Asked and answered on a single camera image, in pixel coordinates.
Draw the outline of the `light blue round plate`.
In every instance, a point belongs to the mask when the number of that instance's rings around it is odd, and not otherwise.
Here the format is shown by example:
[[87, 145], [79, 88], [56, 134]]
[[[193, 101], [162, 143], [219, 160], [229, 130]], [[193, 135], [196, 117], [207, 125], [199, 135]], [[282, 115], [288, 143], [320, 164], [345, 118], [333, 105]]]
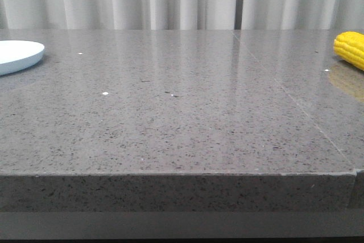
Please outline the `light blue round plate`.
[[1, 40], [1, 76], [21, 71], [38, 63], [45, 46], [26, 40]]

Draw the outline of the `yellow corn cob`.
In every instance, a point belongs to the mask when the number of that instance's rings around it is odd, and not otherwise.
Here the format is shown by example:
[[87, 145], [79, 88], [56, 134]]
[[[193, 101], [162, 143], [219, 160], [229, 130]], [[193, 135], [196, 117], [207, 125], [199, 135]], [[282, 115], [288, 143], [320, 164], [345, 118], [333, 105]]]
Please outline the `yellow corn cob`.
[[334, 53], [349, 64], [363, 70], [363, 34], [347, 31], [336, 36], [333, 43]]

